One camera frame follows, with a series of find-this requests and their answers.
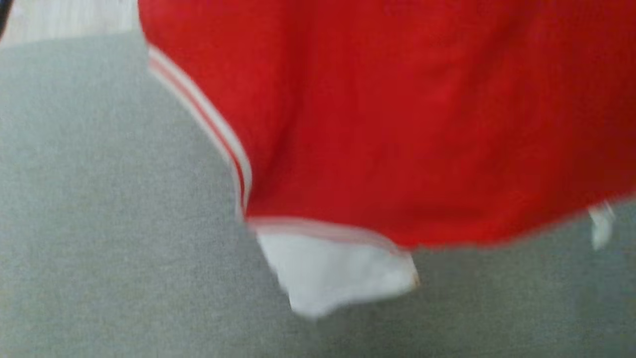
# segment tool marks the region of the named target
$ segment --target gray surface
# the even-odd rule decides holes
[[[0,52],[0,357],[636,357],[636,206],[318,322],[233,222],[228,170],[138,34]]]

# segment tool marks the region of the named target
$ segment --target white stripe trim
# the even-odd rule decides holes
[[[227,143],[227,145],[229,146],[229,148],[225,148],[221,140],[217,138],[216,133],[209,127],[209,124],[206,122],[203,116],[201,116],[195,105],[191,103],[188,97],[181,93],[181,91],[168,78],[165,78],[159,71],[152,68],[151,66],[151,73],[153,73],[168,89],[170,89],[176,95],[180,102],[193,115],[193,117],[195,118],[199,126],[204,130],[208,138],[210,138],[212,143],[219,150],[219,152],[223,156],[223,159],[230,163],[230,166],[233,169],[232,175],[235,182],[236,190],[238,193],[240,193],[240,178],[238,176],[237,169],[234,168],[232,154],[234,158],[236,158],[243,176],[244,188],[243,197],[238,200],[240,203],[243,204],[243,208],[247,208],[249,193],[252,187],[252,167],[239,138],[234,133],[227,121],[220,114],[220,112],[198,88],[196,83],[178,65],[172,62],[161,50],[152,45],[149,45],[149,56],[152,59],[156,60],[163,67],[164,70],[168,71],[179,82],[179,84],[182,85],[189,92],[189,95],[191,95],[195,99],[195,102],[210,118],[218,133],[223,137],[225,143]],[[242,214],[240,205],[238,205],[238,211]]]
[[[384,235],[363,227],[301,217],[253,217],[247,223],[258,234],[303,234],[325,240],[365,243],[393,252],[401,251]]]

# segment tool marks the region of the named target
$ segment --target white tag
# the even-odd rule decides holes
[[[396,297],[418,286],[408,252],[302,234],[257,234],[291,309],[308,319],[335,309]]]
[[[612,228],[616,216],[607,201],[601,205],[592,206],[588,210],[593,222],[592,247],[594,250],[600,250],[607,246],[612,238]]]

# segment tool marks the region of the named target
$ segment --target gray carpet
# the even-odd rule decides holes
[[[294,316],[139,34],[0,51],[0,357],[636,357],[636,206]]]

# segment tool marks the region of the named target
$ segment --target red fabric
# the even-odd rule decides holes
[[[139,0],[251,217],[492,244],[636,187],[636,1]]]

